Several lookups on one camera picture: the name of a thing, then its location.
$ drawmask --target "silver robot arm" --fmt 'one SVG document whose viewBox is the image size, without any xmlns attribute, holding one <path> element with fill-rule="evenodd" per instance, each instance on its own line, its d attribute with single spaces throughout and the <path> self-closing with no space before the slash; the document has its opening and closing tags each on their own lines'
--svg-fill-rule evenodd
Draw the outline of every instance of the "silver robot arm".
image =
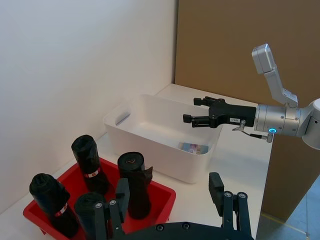
<svg viewBox="0 0 320 240">
<path fill-rule="evenodd" d="M 282 86 L 278 68 L 268 44 L 255 47 L 252 58 L 258 74 L 264 74 L 272 98 L 284 106 L 259 104 L 254 130 L 272 134 L 302 137 L 310 147 L 320 150 L 320 98 L 309 106 L 298 108 L 298 98 Z"/>
</svg>

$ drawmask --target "white plastic bin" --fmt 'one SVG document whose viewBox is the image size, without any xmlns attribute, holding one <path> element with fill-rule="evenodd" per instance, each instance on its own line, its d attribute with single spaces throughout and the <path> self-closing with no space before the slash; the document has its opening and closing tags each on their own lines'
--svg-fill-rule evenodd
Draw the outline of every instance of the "white plastic bin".
<svg viewBox="0 0 320 240">
<path fill-rule="evenodd" d="M 142 153 L 147 167 L 193 184 L 205 174 L 221 126 L 192 128 L 183 122 L 183 114 L 207 116 L 208 109 L 140 95 L 113 109 L 104 117 L 104 124 L 117 155 Z M 209 149 L 196 155 L 180 150 L 179 142 L 207 145 Z"/>
</svg>

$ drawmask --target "black trash bag roll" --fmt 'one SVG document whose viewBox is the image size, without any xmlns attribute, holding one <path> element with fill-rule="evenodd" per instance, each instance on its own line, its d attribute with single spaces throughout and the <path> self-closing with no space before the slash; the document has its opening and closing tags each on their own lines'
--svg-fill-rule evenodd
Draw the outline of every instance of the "black trash bag roll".
<svg viewBox="0 0 320 240">
<path fill-rule="evenodd" d="M 105 203 L 106 199 L 99 193 L 88 192 L 81 195 L 74 204 L 75 213 L 87 240 L 96 240 L 95 205 L 97 202 Z"/>
<path fill-rule="evenodd" d="M 100 165 L 97 144 L 92 136 L 82 135 L 71 145 L 74 157 L 82 171 L 86 187 L 91 192 L 105 195 L 110 187 Z"/>
<path fill-rule="evenodd" d="M 39 173 L 33 177 L 29 191 L 55 229 L 67 238 L 77 233 L 77 219 L 68 205 L 70 194 L 60 182 L 49 174 Z"/>
<path fill-rule="evenodd" d="M 151 209 L 148 185 L 152 180 L 152 170 L 145 170 L 144 156 L 139 152 L 127 152 L 118 159 L 121 178 L 127 178 L 130 189 L 128 213 L 133 219 L 145 218 Z"/>
</svg>

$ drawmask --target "white table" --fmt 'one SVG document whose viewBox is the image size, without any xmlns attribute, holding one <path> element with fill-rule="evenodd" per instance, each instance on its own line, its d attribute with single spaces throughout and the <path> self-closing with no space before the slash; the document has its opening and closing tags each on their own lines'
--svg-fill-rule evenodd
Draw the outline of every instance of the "white table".
<svg viewBox="0 0 320 240">
<path fill-rule="evenodd" d="M 228 104 L 256 107 L 257 104 L 231 97 L 225 97 L 205 91 L 170 84 L 158 96 L 177 102 L 193 104 L 193 98 L 205 96 L 224 98 Z M 257 234 L 260 210 L 266 184 L 272 144 L 265 140 L 246 136 L 241 132 L 232 132 L 233 125 L 224 125 L 212 156 L 206 175 L 196 184 L 188 184 L 154 171 L 153 180 L 175 190 L 176 200 L 170 215 L 170 222 L 193 222 L 212 226 L 222 223 L 213 204 L 209 190 L 209 172 L 218 172 L 225 190 L 234 194 L 248 194 L 248 207 L 252 236 Z M 112 151 L 109 136 L 106 133 L 98 141 L 100 157 L 116 163 L 118 156 Z M 53 176 L 58 177 L 76 162 L 67 163 Z M 0 215 L 0 239 L 2 240 L 45 240 L 52 239 L 43 235 L 33 223 L 22 216 L 23 209 L 32 200 L 27 194 Z"/>
</svg>

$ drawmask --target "brown cardboard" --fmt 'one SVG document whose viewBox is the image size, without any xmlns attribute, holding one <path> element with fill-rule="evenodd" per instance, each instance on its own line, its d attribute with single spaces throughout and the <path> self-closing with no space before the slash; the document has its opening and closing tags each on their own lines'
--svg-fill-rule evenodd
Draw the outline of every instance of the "brown cardboard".
<svg viewBox="0 0 320 240">
<path fill-rule="evenodd" d="M 305 107 L 320 98 L 320 1 L 181 0 L 175 83 L 279 105 L 252 60 L 268 43 L 283 86 Z M 320 173 L 320 151 L 277 135 L 262 210 L 286 220 Z"/>
</svg>

